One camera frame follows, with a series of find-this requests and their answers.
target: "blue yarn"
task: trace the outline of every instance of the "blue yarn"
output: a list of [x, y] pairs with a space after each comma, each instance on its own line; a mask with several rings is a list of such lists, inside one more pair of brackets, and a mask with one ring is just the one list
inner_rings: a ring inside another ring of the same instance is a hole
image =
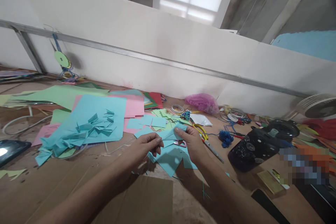
[[220, 131], [219, 139], [222, 141], [222, 147], [227, 148], [233, 142], [233, 136], [228, 131]]

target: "metal frame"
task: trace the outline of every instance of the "metal frame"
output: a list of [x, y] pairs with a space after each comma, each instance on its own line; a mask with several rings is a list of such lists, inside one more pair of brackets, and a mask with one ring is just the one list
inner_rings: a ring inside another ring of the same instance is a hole
[[163, 64], [163, 65], [168, 65], [168, 66], [171, 66], [171, 67], [186, 69], [186, 70], [189, 70], [189, 71], [198, 72], [198, 73], [201, 73], [201, 74], [206, 74], [206, 75], [226, 79], [226, 80], [229, 80], [229, 81], [239, 82], [239, 83], [242, 83], [242, 84], [247, 84], [247, 85], [255, 86], [255, 87], [258, 87], [258, 88], [264, 88], [264, 89], [268, 89], [268, 90], [272, 90], [272, 91], [276, 91], [276, 92], [280, 92], [280, 93], [285, 93], [285, 94], [288, 94], [288, 95], [297, 96], [297, 97], [301, 97], [301, 98], [307, 98], [307, 97], [310, 96], [310, 94], [298, 92], [298, 91], [287, 89], [287, 88], [284, 88], [284, 87], [279, 87], [279, 86], [271, 85], [271, 84], [264, 83], [264, 82], [258, 82], [258, 81], [254, 81], [254, 80], [251, 80], [251, 79], [242, 78], [242, 77], [239, 77], [239, 76], [236, 76], [236, 75], [228, 74], [228, 73], [214, 71], [214, 70], [210, 70], [210, 69], [207, 69], [207, 68], [202, 68], [202, 67], [198, 67], [198, 66], [194, 66], [194, 65], [190, 65], [190, 64], [185, 64], [185, 63], [181, 63], [181, 62], [170, 60], [170, 59], [160, 58], [160, 57], [153, 56], [153, 55], [143, 54], [143, 53], [140, 53], [140, 52], [127, 50], [127, 49], [124, 49], [124, 48], [119, 48], [119, 47], [115, 47], [115, 46], [112, 46], [112, 45], [99, 43], [99, 42], [96, 42], [96, 41], [86, 40], [86, 39], [83, 39], [83, 38], [73, 37], [73, 36], [70, 36], [70, 35], [62, 34], [62, 33], [56, 33], [56, 32], [43, 30], [43, 29], [31, 27], [31, 26], [26, 26], [26, 25], [23, 25], [23, 24], [17, 24], [17, 23], [13, 23], [13, 22], [0, 20], [0, 27], [13, 29], [13, 30], [16, 31], [17, 34], [18, 33], [21, 34], [21, 38], [23, 40], [18, 35], [20, 41], [22, 42], [26, 51], [27, 51], [27, 48], [29, 49], [27, 52], [29, 52], [28, 55], [29, 55], [30, 59], [32, 60], [33, 63], [35, 62], [34, 65], [36, 64], [35, 65], [36, 69], [37, 70], [40, 69], [41, 72], [43, 72], [41, 61], [36, 56], [36, 54], [33, 53], [35, 50], [33, 49], [34, 47], [31, 43], [31, 41], [29, 41], [28, 36], [26, 36], [27, 33], [35, 34], [35, 35], [43, 36], [43, 37], [48, 37], [48, 38], [52, 38], [53, 34], [56, 34], [57, 38], [59, 40], [69, 42], [69, 43], [74, 43], [74, 44], [78, 44], [78, 45], [82, 45], [82, 46], [92, 47], [92, 48], [96, 48], [96, 49], [99, 49], [99, 50], [109, 51], [109, 52], [112, 52], [112, 53], [122, 54], [122, 55], [126, 55], [126, 56], [133, 57], [133, 58], [139, 58], [139, 59], [143, 59], [143, 60], [147, 60], [147, 61], [151, 61], [151, 62]]

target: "green disc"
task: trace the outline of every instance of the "green disc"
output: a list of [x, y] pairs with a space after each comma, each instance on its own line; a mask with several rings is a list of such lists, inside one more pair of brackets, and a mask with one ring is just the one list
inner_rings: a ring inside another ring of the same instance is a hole
[[68, 60], [68, 58], [67, 58], [63, 53], [61, 53], [60, 51], [56, 51], [56, 52], [55, 52], [55, 59], [57, 60], [57, 62], [58, 62], [62, 67], [65, 67], [65, 68], [69, 68], [69, 67], [71, 67], [71, 63], [70, 63], [70, 61]]

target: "brown cardboard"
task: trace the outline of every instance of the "brown cardboard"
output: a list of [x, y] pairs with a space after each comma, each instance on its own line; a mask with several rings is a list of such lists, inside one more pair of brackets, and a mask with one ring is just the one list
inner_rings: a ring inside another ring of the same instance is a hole
[[[77, 162], [51, 159], [8, 198], [0, 202], [2, 223], [35, 223], [101, 169]], [[102, 205], [92, 223], [171, 224], [173, 182], [132, 175]]]

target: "pink plastic bag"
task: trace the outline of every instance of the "pink plastic bag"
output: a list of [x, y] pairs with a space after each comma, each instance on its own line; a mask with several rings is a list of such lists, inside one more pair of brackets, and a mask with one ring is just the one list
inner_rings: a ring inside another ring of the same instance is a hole
[[217, 101], [209, 94], [192, 94], [185, 98], [186, 102], [190, 105], [197, 107], [199, 110], [209, 114], [219, 113]]

